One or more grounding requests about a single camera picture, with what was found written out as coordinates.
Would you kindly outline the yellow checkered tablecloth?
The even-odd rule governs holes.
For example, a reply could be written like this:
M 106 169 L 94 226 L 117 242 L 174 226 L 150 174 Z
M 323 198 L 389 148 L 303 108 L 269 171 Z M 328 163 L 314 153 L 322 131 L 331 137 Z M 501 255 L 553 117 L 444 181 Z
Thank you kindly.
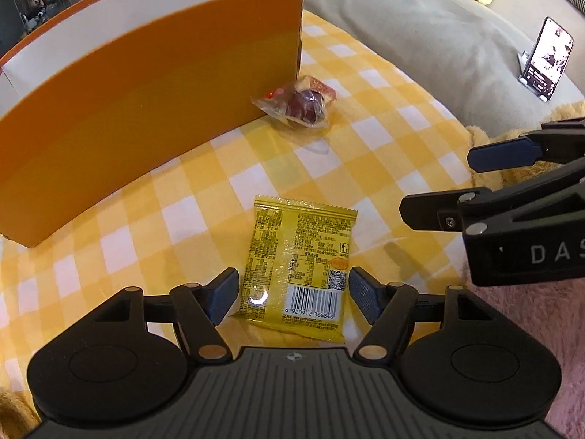
M 113 193 L 32 250 L 1 244 L 1 383 L 25 391 L 32 354 L 127 285 L 166 293 L 243 267 L 257 195 L 353 208 L 350 262 L 443 292 L 462 280 L 452 233 L 401 221 L 410 193 L 467 186 L 467 130 L 406 74 L 305 13 L 302 68 L 337 94 L 325 134 L 262 118 Z

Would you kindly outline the smartphone on stand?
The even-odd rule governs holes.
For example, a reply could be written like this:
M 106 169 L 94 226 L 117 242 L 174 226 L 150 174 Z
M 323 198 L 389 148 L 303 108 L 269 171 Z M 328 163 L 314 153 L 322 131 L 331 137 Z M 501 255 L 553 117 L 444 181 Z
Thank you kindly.
M 541 101 L 548 102 L 564 74 L 574 38 L 551 17 L 544 19 L 530 53 L 521 53 L 518 81 Z

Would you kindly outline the clear packet red dates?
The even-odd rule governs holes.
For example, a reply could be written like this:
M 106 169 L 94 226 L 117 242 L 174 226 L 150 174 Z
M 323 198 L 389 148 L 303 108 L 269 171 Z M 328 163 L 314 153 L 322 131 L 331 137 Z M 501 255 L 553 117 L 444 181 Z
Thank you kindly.
M 266 115 L 287 126 L 322 129 L 328 125 L 328 109 L 336 91 L 311 75 L 278 87 L 252 103 Z

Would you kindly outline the yellow snack packet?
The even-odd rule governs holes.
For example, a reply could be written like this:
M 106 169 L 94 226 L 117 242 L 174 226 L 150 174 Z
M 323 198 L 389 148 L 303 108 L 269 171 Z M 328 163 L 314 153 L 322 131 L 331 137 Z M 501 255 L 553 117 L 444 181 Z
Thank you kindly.
M 358 211 L 258 195 L 237 313 L 263 328 L 342 343 Z

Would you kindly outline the orange cardboard box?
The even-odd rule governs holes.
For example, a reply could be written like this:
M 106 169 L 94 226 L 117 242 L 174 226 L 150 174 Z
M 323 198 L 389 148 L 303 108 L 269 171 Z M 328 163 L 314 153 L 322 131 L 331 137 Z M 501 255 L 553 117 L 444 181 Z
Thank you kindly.
M 1 60 L 1 232 L 32 248 L 254 120 L 301 65 L 303 0 L 81 0 Z

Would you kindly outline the beige sofa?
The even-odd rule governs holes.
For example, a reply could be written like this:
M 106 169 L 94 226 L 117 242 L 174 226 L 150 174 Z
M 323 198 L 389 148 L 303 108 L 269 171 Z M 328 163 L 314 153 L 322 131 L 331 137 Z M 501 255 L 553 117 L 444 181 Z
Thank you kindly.
M 305 9 L 351 34 L 416 81 L 465 126 L 496 137 L 540 125 L 553 109 L 584 99 L 584 12 L 568 0 L 305 0 Z M 551 17 L 575 46 L 553 97 L 518 81 Z

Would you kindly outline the pink fluffy blanket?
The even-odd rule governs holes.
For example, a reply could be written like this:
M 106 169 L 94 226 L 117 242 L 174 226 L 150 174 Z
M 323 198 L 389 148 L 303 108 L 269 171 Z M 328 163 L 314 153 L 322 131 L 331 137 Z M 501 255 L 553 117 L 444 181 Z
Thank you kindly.
M 546 421 L 567 438 L 584 436 L 584 279 L 539 282 L 536 271 L 499 270 L 513 283 L 480 286 L 463 264 L 467 288 L 555 355 L 562 382 Z

